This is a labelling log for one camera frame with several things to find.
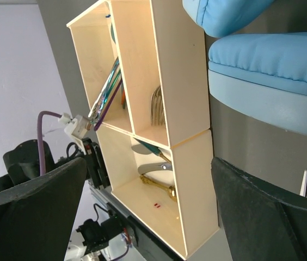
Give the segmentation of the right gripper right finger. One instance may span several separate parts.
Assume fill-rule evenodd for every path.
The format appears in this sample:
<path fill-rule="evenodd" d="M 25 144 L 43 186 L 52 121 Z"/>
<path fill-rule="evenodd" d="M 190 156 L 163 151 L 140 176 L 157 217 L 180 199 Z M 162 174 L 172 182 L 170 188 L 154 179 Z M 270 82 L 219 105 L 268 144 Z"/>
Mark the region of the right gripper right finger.
<path fill-rule="evenodd" d="M 307 198 L 215 157 L 211 171 L 233 260 L 307 260 Z"/>

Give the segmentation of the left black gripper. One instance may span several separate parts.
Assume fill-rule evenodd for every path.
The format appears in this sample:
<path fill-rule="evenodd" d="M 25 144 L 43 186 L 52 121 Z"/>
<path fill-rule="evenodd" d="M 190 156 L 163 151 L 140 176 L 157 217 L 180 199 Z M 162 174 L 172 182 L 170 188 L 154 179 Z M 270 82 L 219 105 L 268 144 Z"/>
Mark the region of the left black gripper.
<path fill-rule="evenodd" d="M 67 159 L 71 160 L 77 157 L 85 159 L 87 163 L 86 179 L 91 182 L 94 188 L 103 189 L 110 186 L 100 145 L 90 138 L 84 138 L 82 142 L 86 152 L 82 152 L 75 142 L 71 142 L 66 148 Z"/>

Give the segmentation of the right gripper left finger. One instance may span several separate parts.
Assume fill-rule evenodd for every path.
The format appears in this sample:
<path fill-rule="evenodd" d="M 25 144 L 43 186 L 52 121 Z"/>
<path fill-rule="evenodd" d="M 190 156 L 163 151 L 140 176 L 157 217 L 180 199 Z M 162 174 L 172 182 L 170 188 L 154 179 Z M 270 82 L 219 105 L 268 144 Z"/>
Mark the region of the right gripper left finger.
<path fill-rule="evenodd" d="M 0 192 L 0 260 L 64 260 L 86 174 L 77 158 Z"/>

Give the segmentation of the ornate gold spoon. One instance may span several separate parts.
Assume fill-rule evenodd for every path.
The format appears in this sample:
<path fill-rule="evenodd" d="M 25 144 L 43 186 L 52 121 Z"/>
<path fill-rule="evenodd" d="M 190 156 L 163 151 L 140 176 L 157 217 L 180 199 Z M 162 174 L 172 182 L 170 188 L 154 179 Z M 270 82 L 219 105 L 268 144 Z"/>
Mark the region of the ornate gold spoon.
<path fill-rule="evenodd" d="M 168 194 L 170 199 L 177 202 L 177 193 L 176 193 L 176 189 L 175 189 L 174 186 L 166 186 L 166 185 L 161 184 L 157 181 L 151 180 L 150 178 L 146 177 L 145 175 L 140 175 L 139 178 L 144 184 L 152 185 L 152 186 L 155 186 L 157 188 L 164 190 Z"/>

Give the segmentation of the orange silicone spoon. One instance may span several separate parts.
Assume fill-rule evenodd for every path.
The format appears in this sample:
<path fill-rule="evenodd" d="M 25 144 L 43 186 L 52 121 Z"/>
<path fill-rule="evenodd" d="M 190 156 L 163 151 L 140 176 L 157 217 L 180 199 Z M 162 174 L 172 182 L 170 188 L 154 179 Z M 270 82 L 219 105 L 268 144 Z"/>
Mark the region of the orange silicone spoon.
<path fill-rule="evenodd" d="M 121 89 L 121 105 L 122 106 L 125 106 L 125 101 L 126 101 L 125 91 L 124 91 L 124 89 Z"/>

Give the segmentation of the cream divided utensil box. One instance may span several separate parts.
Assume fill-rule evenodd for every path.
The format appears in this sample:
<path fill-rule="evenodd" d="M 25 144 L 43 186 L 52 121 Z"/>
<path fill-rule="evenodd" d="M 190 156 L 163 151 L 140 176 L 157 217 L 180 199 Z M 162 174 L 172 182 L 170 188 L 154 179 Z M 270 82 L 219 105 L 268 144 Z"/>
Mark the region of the cream divided utensil box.
<path fill-rule="evenodd" d="M 112 195 L 188 259 L 219 228 L 203 30 L 181 1 L 97 1 L 67 27 L 89 105 L 119 63 L 96 132 Z"/>

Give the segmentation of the teal silicone spoon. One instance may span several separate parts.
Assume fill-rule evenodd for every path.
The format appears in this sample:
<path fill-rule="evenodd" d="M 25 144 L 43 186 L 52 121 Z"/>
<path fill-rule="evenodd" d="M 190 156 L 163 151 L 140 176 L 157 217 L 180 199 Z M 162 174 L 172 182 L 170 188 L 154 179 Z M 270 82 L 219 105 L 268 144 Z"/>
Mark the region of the teal silicone spoon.
<path fill-rule="evenodd" d="M 113 42 L 116 44 L 113 24 L 110 25 L 110 35 L 111 35 L 111 38 L 112 38 Z"/>

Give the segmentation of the iridescent blue purple spoon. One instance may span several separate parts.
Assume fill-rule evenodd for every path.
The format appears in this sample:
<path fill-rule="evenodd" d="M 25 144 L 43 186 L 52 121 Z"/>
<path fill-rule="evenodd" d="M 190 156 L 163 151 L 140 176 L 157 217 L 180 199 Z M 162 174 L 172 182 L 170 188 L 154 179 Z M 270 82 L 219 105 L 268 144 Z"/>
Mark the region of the iridescent blue purple spoon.
<path fill-rule="evenodd" d="M 118 85 L 116 86 L 116 88 L 115 88 L 115 90 L 114 90 L 114 92 L 113 92 L 111 98 L 110 98 L 109 101 L 107 102 L 107 105 L 106 105 L 105 109 L 103 110 L 103 113 L 101 114 L 100 119 L 99 119 L 99 120 L 97 121 L 97 123 L 95 124 L 95 126 L 94 126 L 94 131 L 97 131 L 97 130 L 99 129 L 99 127 L 101 126 L 101 124 L 102 124 L 103 120 L 105 119 L 105 117 L 106 117 L 106 115 L 107 115 L 107 113 L 108 113 L 108 111 L 109 111 L 109 108 L 110 108 L 110 106 L 112 105 L 113 100 L 115 99 L 115 96 L 116 96 L 118 90 L 120 89 L 121 85 L 122 85 L 122 79 L 119 81 L 119 83 L 118 83 Z"/>

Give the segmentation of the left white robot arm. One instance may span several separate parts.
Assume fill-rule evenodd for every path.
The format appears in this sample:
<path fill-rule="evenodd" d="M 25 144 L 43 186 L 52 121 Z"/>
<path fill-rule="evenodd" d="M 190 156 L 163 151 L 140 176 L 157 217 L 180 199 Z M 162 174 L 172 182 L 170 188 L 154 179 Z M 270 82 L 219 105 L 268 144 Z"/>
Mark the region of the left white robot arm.
<path fill-rule="evenodd" d="M 87 163 L 86 179 L 92 186 L 106 188 L 110 186 L 105 162 L 99 144 L 90 138 L 82 139 L 86 149 L 83 153 L 75 142 L 66 147 L 66 157 L 54 161 L 47 142 L 44 142 L 46 172 L 50 172 L 76 158 L 83 158 Z M 0 192 L 40 176 L 39 152 L 36 140 L 28 140 L 19 144 L 14 150 L 3 155 L 7 174 L 0 177 Z"/>

